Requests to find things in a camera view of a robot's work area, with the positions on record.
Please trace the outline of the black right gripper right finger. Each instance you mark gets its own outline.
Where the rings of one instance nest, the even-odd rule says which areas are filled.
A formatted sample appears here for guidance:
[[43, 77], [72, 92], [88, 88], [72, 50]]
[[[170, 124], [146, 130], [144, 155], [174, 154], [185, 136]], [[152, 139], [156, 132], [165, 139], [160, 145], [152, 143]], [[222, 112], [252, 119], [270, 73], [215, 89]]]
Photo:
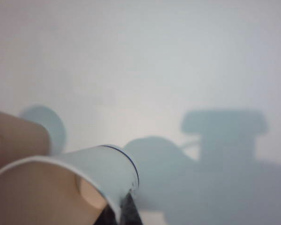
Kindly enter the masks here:
[[142, 220], [131, 193], [128, 193], [121, 202], [120, 224], [142, 225]]

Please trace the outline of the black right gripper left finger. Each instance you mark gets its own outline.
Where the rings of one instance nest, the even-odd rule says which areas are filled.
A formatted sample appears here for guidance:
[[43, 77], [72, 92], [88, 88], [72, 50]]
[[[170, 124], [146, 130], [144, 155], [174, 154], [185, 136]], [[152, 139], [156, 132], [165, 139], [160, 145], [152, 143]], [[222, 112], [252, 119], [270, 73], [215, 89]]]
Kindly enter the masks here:
[[118, 225], [116, 215], [110, 205], [107, 205], [99, 217], [94, 222], [94, 225]]

